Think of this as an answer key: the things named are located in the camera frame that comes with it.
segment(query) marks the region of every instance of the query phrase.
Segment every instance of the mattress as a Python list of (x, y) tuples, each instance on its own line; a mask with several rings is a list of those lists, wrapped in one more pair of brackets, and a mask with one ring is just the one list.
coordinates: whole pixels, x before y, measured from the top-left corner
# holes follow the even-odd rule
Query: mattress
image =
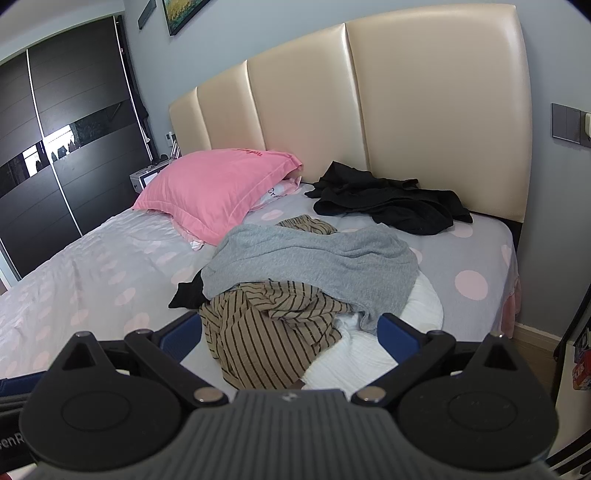
[[(373, 224), (366, 215), (323, 217), (303, 185), (250, 213), (246, 223), (275, 224), (309, 214), (341, 232)], [(517, 278), (511, 234), (500, 221), (474, 215), (429, 237), (399, 232), (416, 254), (443, 305), (443, 329), (458, 340), (480, 341), (498, 327)], [(169, 309), (179, 282), (190, 281), (215, 248), (193, 251), (158, 212), (127, 210), (59, 252), (0, 297), (0, 376), (47, 369), (74, 332), (120, 339), (137, 328), (157, 330), (186, 312)], [(204, 380), (225, 384), (206, 342), (183, 361)]]

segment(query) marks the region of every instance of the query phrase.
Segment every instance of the black sliding door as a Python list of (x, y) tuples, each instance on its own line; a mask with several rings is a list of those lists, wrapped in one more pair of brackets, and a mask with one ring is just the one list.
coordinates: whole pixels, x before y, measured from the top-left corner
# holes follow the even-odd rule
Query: black sliding door
[(131, 207), (149, 163), (113, 18), (0, 65), (0, 239), (20, 276)]
[(44, 152), (22, 54), (0, 66), (0, 239), (25, 276), (79, 237)]

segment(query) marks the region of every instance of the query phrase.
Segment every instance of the headboard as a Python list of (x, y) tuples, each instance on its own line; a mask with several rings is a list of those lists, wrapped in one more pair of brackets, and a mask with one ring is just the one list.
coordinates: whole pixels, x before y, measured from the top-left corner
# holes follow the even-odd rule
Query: headboard
[(335, 160), (451, 189), (522, 222), (531, 94), (513, 5), (446, 5), (361, 18), (257, 55), (170, 105), (183, 154), (280, 150), (316, 181)]

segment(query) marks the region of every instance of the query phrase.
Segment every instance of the gray shirt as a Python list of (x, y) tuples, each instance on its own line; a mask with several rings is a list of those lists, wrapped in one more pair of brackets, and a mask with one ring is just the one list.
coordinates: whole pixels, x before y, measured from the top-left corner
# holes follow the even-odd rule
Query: gray shirt
[(239, 225), (201, 271), (210, 300), (244, 282), (293, 280), (318, 287), (363, 312), (360, 327), (374, 334), (380, 315), (400, 315), (417, 276), (415, 255), (383, 224), (332, 235)]

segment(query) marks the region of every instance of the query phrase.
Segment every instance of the painting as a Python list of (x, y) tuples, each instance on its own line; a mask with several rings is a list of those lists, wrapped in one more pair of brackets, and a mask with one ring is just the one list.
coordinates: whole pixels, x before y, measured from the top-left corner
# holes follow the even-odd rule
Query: painting
[(210, 0), (162, 0), (168, 32), (176, 35)]

